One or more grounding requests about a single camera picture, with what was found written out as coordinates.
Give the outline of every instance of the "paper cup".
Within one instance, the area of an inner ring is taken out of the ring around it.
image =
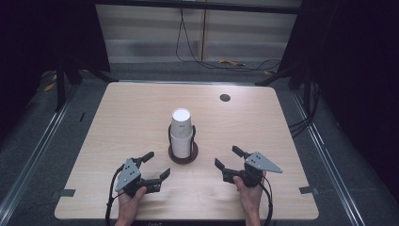
[[[174,136],[170,136],[170,142],[172,145],[173,154],[178,158],[186,158],[191,154],[191,137],[186,139],[177,139]]]
[[[170,134],[177,139],[187,139],[193,134],[190,111],[185,108],[177,108],[172,113]]]

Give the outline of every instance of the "gray carpet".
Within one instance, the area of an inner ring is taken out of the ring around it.
[[[248,63],[247,65],[255,68],[259,64]],[[263,66],[272,65],[273,63],[266,63]],[[268,77],[262,71],[238,73],[219,69],[211,70],[194,62],[113,64],[111,69],[110,76],[123,80],[253,84]],[[68,180],[107,85],[90,73],[82,73],[82,75],[83,83],[77,88],[56,135],[41,159],[8,225],[104,225],[103,219],[59,220],[54,216],[58,201],[54,197],[54,192],[63,189]],[[288,81],[288,78],[280,79],[271,87],[278,94],[287,123],[293,124],[302,119],[293,94],[288,89]],[[56,89],[42,91],[48,82],[48,79],[42,80],[42,86],[38,89],[37,95],[33,98],[23,118],[9,133],[7,139],[1,143],[1,200],[8,193],[54,115]],[[353,148],[344,132],[339,129],[323,98],[320,100],[314,121],[338,171],[355,199],[365,225],[399,225],[397,202],[380,182],[373,169]],[[276,220],[272,221],[272,225],[353,225],[307,130],[295,138],[295,145],[310,186],[319,192],[314,195],[319,209],[319,218],[306,221]],[[181,222],[179,225],[206,224]],[[237,222],[218,222],[215,225],[221,224],[235,225]]]

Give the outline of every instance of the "wooden table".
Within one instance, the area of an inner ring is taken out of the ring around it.
[[[221,94],[231,100],[221,101]],[[168,127],[172,111],[179,107],[191,111],[197,128],[199,155],[188,165],[178,165],[168,156]],[[60,198],[56,217],[104,218],[116,169],[128,157],[154,152],[155,157],[141,165],[142,177],[158,178],[168,168],[171,174],[161,192],[143,198],[137,219],[243,219],[235,185],[223,182],[214,165],[217,157],[226,168],[244,168],[244,159],[231,151],[232,145],[248,153],[259,151],[283,169],[267,173],[274,219],[318,217],[312,194],[299,191],[309,184],[273,89],[148,83],[109,84],[65,186],[76,191],[73,197]],[[261,218],[266,215],[263,194]],[[118,200],[111,212],[111,218],[117,217]]]

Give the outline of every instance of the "wrist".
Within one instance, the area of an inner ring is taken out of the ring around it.
[[[127,222],[126,220],[118,219],[115,226],[131,226],[132,224],[133,224],[133,222]]]
[[[261,226],[259,213],[246,214],[246,226]]]

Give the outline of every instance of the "black cable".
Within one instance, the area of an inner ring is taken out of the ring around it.
[[[266,178],[265,176],[264,176],[263,178],[266,180],[267,184],[269,185],[269,190],[270,190],[270,199],[271,199],[271,201],[273,201],[273,191],[272,191],[272,186],[270,185],[270,182],[269,182],[269,180],[267,180],[267,178]]]
[[[272,215],[273,215],[273,200],[272,200],[272,195],[269,194],[269,192],[267,191],[266,187],[264,187],[264,185],[262,185],[262,183],[258,183],[259,186],[261,186],[261,188],[263,189],[264,193],[266,193],[267,195],[267,199],[269,200],[269,212],[267,213],[267,219],[264,222],[264,226],[268,226],[270,224],[270,221],[272,220]]]
[[[226,67],[220,67],[220,66],[216,66],[216,65],[213,65],[213,64],[210,64],[210,63],[206,63],[206,62],[203,62],[203,61],[198,61],[196,59],[196,57],[194,56],[193,51],[191,49],[190,40],[188,38],[187,30],[185,28],[185,22],[184,22],[184,16],[183,16],[183,9],[182,8],[180,8],[180,14],[181,14],[181,20],[180,20],[180,26],[179,26],[179,35],[178,35],[177,44],[176,44],[176,51],[175,51],[176,57],[180,61],[182,61],[182,62],[196,62],[200,66],[202,66],[204,68],[207,68],[207,69],[224,69],[224,70],[228,70],[228,71],[232,71],[232,72],[239,72],[239,73],[265,71],[265,70],[270,70],[270,69],[273,69],[273,68],[276,68],[277,66],[279,66],[279,64],[281,62],[280,59],[267,59],[267,60],[263,61],[257,68],[254,68],[254,69],[250,69],[250,68],[226,68]],[[194,58],[194,60],[183,60],[183,59],[181,59],[179,57],[178,50],[179,50],[180,36],[181,36],[181,33],[182,33],[182,26],[183,26],[183,29],[184,29],[185,38],[187,40],[188,49],[190,50],[190,54]],[[269,67],[269,68],[261,69],[261,67],[263,66],[263,64],[265,62],[270,62],[270,61],[277,61],[277,63],[275,65]]]
[[[297,122],[295,124],[289,125],[290,128],[292,127],[296,127],[298,125],[300,125],[299,127],[297,127],[294,130],[291,130],[291,133],[296,132],[294,135],[292,135],[293,138],[297,137],[300,133],[302,133],[313,121],[314,115],[316,114],[316,109],[319,103],[319,99],[320,99],[320,89],[318,88],[318,86],[316,86],[316,83],[313,81],[312,82],[313,85],[313,91],[312,91],[312,97],[313,97],[313,110],[311,111],[311,114],[304,120]]]
[[[112,177],[111,187],[109,188],[108,203],[106,204],[106,212],[105,212],[105,225],[106,226],[111,226],[111,221],[109,219],[109,216],[111,215],[112,203],[119,196],[118,195],[115,198],[113,198],[112,197],[112,189],[114,188],[115,179],[117,178],[118,173],[120,173],[122,171],[123,166],[124,166],[124,164],[120,168],[117,169],[117,171],[115,172],[114,176]]]

